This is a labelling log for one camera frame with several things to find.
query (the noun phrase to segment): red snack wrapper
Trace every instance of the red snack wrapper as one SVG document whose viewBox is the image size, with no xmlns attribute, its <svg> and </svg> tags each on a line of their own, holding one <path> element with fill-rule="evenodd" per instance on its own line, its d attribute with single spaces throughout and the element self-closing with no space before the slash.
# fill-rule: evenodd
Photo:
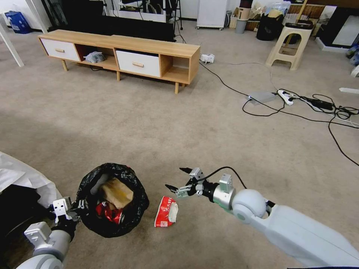
<svg viewBox="0 0 359 269">
<path fill-rule="evenodd" d="M 109 202 L 101 202 L 96 206 L 96 213 L 99 217 L 105 216 L 109 221 L 116 224 L 120 224 L 123 221 L 122 208 L 121 209 L 110 209 Z"/>
<path fill-rule="evenodd" d="M 168 227 L 176 222 L 178 205 L 170 197 L 163 196 L 154 220 L 155 227 Z"/>
</svg>

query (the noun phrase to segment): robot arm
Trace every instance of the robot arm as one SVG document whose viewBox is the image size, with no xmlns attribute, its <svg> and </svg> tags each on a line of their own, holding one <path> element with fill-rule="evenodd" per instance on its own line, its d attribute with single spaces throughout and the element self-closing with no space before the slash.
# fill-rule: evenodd
<svg viewBox="0 0 359 269">
<path fill-rule="evenodd" d="M 307 267 L 359 266 L 359 252 L 337 231 L 295 209 L 265 199 L 258 191 L 244 189 L 236 193 L 228 174 L 222 175 L 219 184 L 201 180 L 204 176 L 200 168 L 189 174 L 185 187 L 166 186 L 177 197 L 193 194 L 208 197 Z"/>
<path fill-rule="evenodd" d="M 56 225 L 50 229 L 46 222 L 31 224 L 24 232 L 34 245 L 33 257 L 17 269 L 62 269 L 70 242 L 74 238 L 79 216 L 71 209 L 69 197 L 53 202 L 51 208 L 56 214 Z"/>
</svg>

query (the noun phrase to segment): wooden tv stand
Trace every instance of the wooden tv stand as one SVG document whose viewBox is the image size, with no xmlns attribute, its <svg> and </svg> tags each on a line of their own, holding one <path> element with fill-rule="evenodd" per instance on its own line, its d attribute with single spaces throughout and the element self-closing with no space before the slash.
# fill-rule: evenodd
<svg viewBox="0 0 359 269">
<path fill-rule="evenodd" d="M 39 36 L 49 57 L 65 61 L 93 65 L 120 73 L 175 82 L 175 93 L 179 83 L 191 83 L 199 67 L 200 46 L 179 44 L 121 35 L 98 35 L 65 30 L 56 30 Z M 103 62 L 92 64 L 84 56 L 100 51 L 106 55 Z"/>
</svg>

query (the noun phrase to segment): black trash bag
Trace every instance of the black trash bag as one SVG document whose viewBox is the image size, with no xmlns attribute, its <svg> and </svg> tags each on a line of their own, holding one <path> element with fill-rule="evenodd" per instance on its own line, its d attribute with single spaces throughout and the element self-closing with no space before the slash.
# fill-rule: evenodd
<svg viewBox="0 0 359 269">
<path fill-rule="evenodd" d="M 106 218 L 99 218 L 95 210 L 100 197 L 98 194 L 92 195 L 90 191 L 103 174 L 107 174 L 109 179 L 117 178 L 134 193 L 132 201 L 123 209 L 125 217 L 119 225 Z M 82 200 L 84 200 L 85 208 L 79 211 L 79 215 L 83 224 L 91 231 L 106 238 L 129 233 L 139 224 L 143 213 L 150 204 L 145 189 L 135 172 L 130 167 L 115 163 L 105 163 L 93 169 L 82 179 L 77 191 L 76 204 Z"/>
<path fill-rule="evenodd" d="M 265 16 L 263 14 L 258 26 L 257 39 L 272 41 L 278 38 L 283 29 L 283 19 L 283 15 L 279 15 L 276 18 L 270 18 L 268 15 Z"/>
</svg>

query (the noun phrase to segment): beige stool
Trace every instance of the beige stool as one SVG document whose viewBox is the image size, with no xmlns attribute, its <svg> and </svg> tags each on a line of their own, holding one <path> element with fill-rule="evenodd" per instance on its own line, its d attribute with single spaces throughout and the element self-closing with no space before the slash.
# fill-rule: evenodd
<svg viewBox="0 0 359 269">
<path fill-rule="evenodd" d="M 266 65 L 272 66 L 275 60 L 282 60 L 282 61 L 290 62 L 292 64 L 290 70 L 297 70 L 300 64 L 300 60 L 302 58 L 303 51 L 306 48 L 310 34 L 312 32 L 312 28 L 310 29 L 295 28 L 295 24 L 286 24 L 286 26 L 284 26 L 282 30 L 282 33 L 280 34 L 280 37 L 278 38 L 277 44 L 274 46 L 274 48 L 272 49 L 271 53 L 268 56 Z M 283 47 L 284 40 L 286 39 L 286 37 L 289 38 L 291 34 L 300 35 L 301 37 L 300 44 L 294 55 L 283 54 L 283 52 L 288 52 L 289 50 L 292 50 L 291 48 Z"/>
</svg>

